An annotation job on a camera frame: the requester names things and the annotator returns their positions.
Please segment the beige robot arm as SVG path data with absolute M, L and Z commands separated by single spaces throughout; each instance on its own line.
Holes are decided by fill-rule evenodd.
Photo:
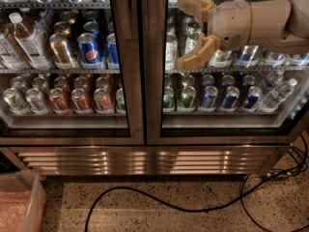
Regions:
M 178 70 L 202 66 L 217 50 L 239 50 L 247 45 L 276 53 L 309 52 L 309 0 L 228 1 L 219 5 L 211 0 L 179 0 L 178 7 L 207 27 L 196 46 L 176 60 Z

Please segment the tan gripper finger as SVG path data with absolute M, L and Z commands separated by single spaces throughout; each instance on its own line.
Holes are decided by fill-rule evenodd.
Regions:
M 175 61 L 175 68 L 179 71 L 192 71 L 207 63 L 214 52 L 220 48 L 221 40 L 215 35 L 199 35 L 196 46 L 184 56 Z
M 187 15 L 195 17 L 200 25 L 203 25 L 209 17 L 215 4 L 211 0 L 178 0 L 179 10 Z

